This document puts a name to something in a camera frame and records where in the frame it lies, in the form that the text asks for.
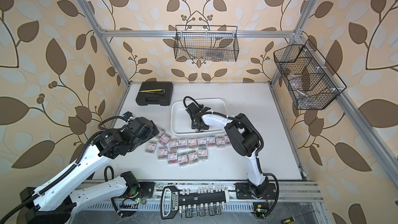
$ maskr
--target screwdriver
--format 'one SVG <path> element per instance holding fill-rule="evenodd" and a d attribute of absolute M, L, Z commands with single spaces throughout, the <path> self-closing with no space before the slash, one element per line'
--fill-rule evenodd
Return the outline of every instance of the screwdriver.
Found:
<path fill-rule="evenodd" d="M 314 210 L 314 211 L 311 211 L 311 212 L 303 213 L 303 214 L 301 214 L 301 215 L 298 215 L 298 216 L 296 216 L 296 218 L 297 218 L 297 217 L 300 217 L 300 216 L 303 216 L 303 215 L 305 215 L 305 214 L 312 213 L 312 212 L 315 212 L 315 210 Z M 295 220 L 296 220 L 295 217 L 292 216 L 292 217 L 290 217 L 290 218 L 288 218 L 288 219 L 282 220 L 281 222 L 282 222 L 282 224 L 286 224 L 286 223 L 293 222 L 293 221 L 295 221 Z"/>

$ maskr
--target black wire basket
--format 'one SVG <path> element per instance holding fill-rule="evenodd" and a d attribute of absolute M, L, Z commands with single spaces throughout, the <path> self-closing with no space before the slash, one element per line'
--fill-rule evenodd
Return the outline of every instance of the black wire basket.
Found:
<path fill-rule="evenodd" d="M 174 55 L 177 59 L 236 62 L 239 53 L 236 26 L 176 25 Z"/>
<path fill-rule="evenodd" d="M 320 65 L 310 50 L 314 45 L 289 45 L 276 50 L 274 54 L 275 64 L 281 73 L 287 90 L 298 110 L 323 110 L 325 109 L 347 86 L 327 62 Z M 337 76 L 342 85 L 336 85 L 327 75 L 326 69 L 332 76 Z"/>

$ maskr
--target wall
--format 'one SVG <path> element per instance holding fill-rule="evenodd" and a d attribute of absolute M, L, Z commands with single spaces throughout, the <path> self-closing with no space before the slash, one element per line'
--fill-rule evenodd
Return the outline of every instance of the wall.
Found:
<path fill-rule="evenodd" d="M 293 30 L 304 0 L 88 0 L 104 29 L 167 30 L 169 25 L 235 25 Z"/>
<path fill-rule="evenodd" d="M 21 190 L 69 164 L 98 121 L 112 116 L 125 86 L 107 74 L 110 62 L 74 0 L 1 0 L 0 9 L 4 216 Z"/>
<path fill-rule="evenodd" d="M 233 25 L 239 30 L 293 30 L 305 0 L 87 0 L 104 29 L 175 30 L 175 25 Z M 237 62 L 175 61 L 172 38 L 110 38 L 131 81 L 263 82 L 284 38 L 240 38 Z"/>
<path fill-rule="evenodd" d="M 396 3 L 319 0 L 304 33 L 338 70 L 352 100 L 395 155 Z M 335 223 L 397 219 L 398 191 L 338 103 L 298 111 L 285 84 L 275 87 L 305 169 L 318 182 Z"/>
<path fill-rule="evenodd" d="M 319 0 L 314 14 L 304 36 L 330 54 L 348 95 L 397 156 L 398 0 Z"/>

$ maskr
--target white tray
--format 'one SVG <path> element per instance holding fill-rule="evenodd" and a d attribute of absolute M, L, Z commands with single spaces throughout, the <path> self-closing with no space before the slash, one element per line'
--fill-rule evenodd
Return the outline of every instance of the white tray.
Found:
<path fill-rule="evenodd" d="M 202 104 L 205 107 L 210 107 L 214 112 L 219 112 L 226 115 L 225 102 L 221 99 L 195 99 L 198 104 Z M 186 100 L 187 106 L 192 103 L 191 100 Z M 191 128 L 191 118 L 186 112 L 183 101 L 177 101 L 172 106 L 172 117 L 171 117 L 171 131 L 176 136 L 192 135 L 195 134 L 195 130 Z M 210 126 L 208 130 L 204 130 L 205 134 L 215 134 L 224 132 L 224 130 Z"/>

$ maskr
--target black plastic case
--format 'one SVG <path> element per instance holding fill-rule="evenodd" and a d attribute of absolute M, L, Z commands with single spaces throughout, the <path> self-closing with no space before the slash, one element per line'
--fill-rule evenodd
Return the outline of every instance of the black plastic case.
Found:
<path fill-rule="evenodd" d="M 140 106 L 149 104 L 169 106 L 172 100 L 173 83 L 171 82 L 142 82 L 140 91 L 164 89 L 164 94 L 138 93 L 135 101 Z"/>

